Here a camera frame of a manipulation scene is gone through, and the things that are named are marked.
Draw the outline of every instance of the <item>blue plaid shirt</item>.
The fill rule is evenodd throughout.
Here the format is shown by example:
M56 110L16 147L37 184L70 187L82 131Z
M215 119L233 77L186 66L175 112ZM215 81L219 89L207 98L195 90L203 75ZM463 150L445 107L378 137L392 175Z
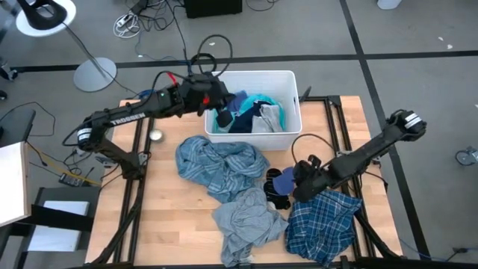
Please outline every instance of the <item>blue plaid shirt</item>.
M353 213L360 206L360 199L328 190L308 202L295 202L285 230L286 250L329 266L351 245Z

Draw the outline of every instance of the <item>wooden tabletop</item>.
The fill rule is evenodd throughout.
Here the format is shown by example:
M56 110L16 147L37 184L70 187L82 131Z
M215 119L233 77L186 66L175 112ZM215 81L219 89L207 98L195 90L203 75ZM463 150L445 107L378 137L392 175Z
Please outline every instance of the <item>wooden tabletop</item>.
M351 144L353 149L357 149L370 140L361 101L358 96L342 96L341 101ZM301 112L302 133L314 133L331 140L323 102L305 102L301 104ZM113 142L124 150L131 150L135 124L129 123L116 127ZM335 125L340 132L336 115ZM175 150L182 141L194 135L206 136L204 119L195 114L188 114L181 119L172 117L156 120L155 128L165 134L165 140L162 143L153 142L151 146L152 157L148 164L134 263L136 265L221 264L223 235L211 216L213 210L220 204L207 195L204 186L179 177L175 163ZM308 155L315 154L324 162L333 157L333 151L315 137L299 139L295 146L295 153L298 159L307 159ZM294 163L290 150L263 152L263 154L269 160L270 167L283 169ZM371 165L368 171L380 175L378 167ZM104 182L108 182L119 173L119 171L113 173ZM390 249L400 255L402 250L383 183L380 179L367 174L364 174L362 178L362 193L370 224ZM87 262L91 262L101 253L115 233L124 190L125 180L118 179L100 193ZM287 219L289 211L281 210L280 212ZM363 233L358 224L357 228L362 253L366 253ZM128 238L129 234L125 236L124 250L128 249ZM124 250L123 257L126 257L127 251ZM287 253L283 236L262 248L254 248L252 254L254 263L311 262L298 255ZM347 255L349 260L354 259L351 247L342 255Z

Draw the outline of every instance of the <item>lamp base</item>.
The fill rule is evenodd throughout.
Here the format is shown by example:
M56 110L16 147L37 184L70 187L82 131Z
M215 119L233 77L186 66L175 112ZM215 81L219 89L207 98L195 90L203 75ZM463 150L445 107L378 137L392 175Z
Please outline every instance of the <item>lamp base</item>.
M117 76L116 64L108 58L95 58L99 70L91 60L82 63L75 71L73 83L79 90L91 93L103 90Z

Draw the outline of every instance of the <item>black floor stripe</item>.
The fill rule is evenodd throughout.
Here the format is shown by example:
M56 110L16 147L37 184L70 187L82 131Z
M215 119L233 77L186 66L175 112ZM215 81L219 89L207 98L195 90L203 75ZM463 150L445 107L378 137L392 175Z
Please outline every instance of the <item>black floor stripe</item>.
M352 37L353 45L358 55L361 70L364 73L364 79L367 84L370 97L372 98L373 108L375 109L376 115L379 118L381 127L383 127L385 125L385 113L383 111L382 103L380 102L375 83L373 82L372 74L370 72L367 59L364 55L364 50L360 44L359 35L357 34L356 27L353 24L352 14L350 13L346 0L340 0L340 3L342 11L344 12L345 20L347 21L350 36ZM415 239L415 243L417 244L418 252L426 256L430 256L428 246L426 245L425 236L418 219L417 210L415 209L415 204L413 203L412 195L410 194L409 185L406 181L405 173L403 172L402 162L400 161L397 149L395 149L394 146L391 147L390 158L394 168L395 176L397 177L400 196L402 197L403 205L405 206L410 227L412 229L412 234Z
M408 53L381 53L366 54L366 60L391 60L391 59L425 59L425 58L454 58L478 56L478 50L459 52L408 52Z
M456 58L456 57L473 57L478 56L478 51L460 51L460 52L410 52L410 53L385 53L385 54L366 54L366 55L282 55L282 56L258 56L258 57L242 57L242 58L219 58L219 64L258 64L258 63L277 63L288 61L360 61L362 71L364 72L367 86L374 90L375 85L369 84L373 81L366 60L393 60L393 59L427 59L427 58ZM201 64L210 64L208 60L200 61ZM147 68L147 67L180 67L186 64L182 61L141 61L141 62L122 62L116 63L119 69L124 68ZM78 68L77 64L64 65L41 65L12 67L19 72L56 72L56 71L73 71Z
M218 58L218 64L253 64L253 63L275 63L288 61L350 61L358 60L357 55L285 55L285 56L262 56L262 57L242 57L242 58ZM210 64L209 60L200 60L201 64ZM145 68L145 67L180 67L185 66L184 61L141 61L141 62L123 62L116 63L117 68ZM48 65L48 66L30 66L30 67L12 67L19 72L53 72L53 71L72 71L78 68L77 64L67 65Z

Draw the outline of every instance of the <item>black box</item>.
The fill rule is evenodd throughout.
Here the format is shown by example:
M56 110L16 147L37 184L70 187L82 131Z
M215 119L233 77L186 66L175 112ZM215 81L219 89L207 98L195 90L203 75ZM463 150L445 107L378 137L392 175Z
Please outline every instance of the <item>black box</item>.
M190 19L242 12L242 0L184 0L184 6Z

